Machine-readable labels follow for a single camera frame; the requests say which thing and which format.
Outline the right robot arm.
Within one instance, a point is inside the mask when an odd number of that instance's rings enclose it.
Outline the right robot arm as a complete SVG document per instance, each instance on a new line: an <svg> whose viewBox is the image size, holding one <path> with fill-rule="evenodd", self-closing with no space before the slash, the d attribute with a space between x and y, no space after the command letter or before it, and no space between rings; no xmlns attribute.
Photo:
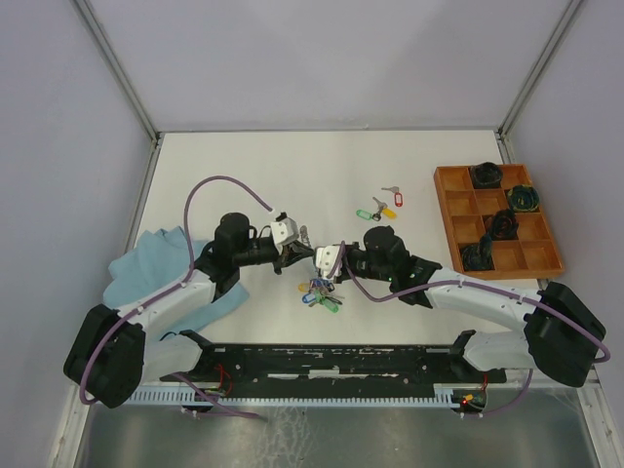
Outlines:
<svg viewBox="0 0 624 468"><path fill-rule="evenodd" d="M410 306L460 312L501 327L463 331L448 355L448 372L469 381L481 371L540 371L568 387L584 385L589 370L606 363L605 327L566 285L544 290L504 287L461 274L408 251L389 226L377 226L362 244L341 243L337 281L384 282L385 296L364 291L370 301L400 300Z"/></svg>

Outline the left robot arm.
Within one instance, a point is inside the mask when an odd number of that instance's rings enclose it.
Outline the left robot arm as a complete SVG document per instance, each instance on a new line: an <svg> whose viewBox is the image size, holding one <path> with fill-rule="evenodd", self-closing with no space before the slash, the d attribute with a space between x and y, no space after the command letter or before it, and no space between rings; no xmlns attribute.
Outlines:
<svg viewBox="0 0 624 468"><path fill-rule="evenodd" d="M215 371L210 343L176 326L197 309L216 302L240 281L246 266L269 264L276 274L314 251L299 239L296 223L280 214L259 236L240 213L225 214L214 238L191 269L165 287L118 308L104 304L86 315L63 365L88 404L117 408L145 381L175 372L204 380Z"/></svg>

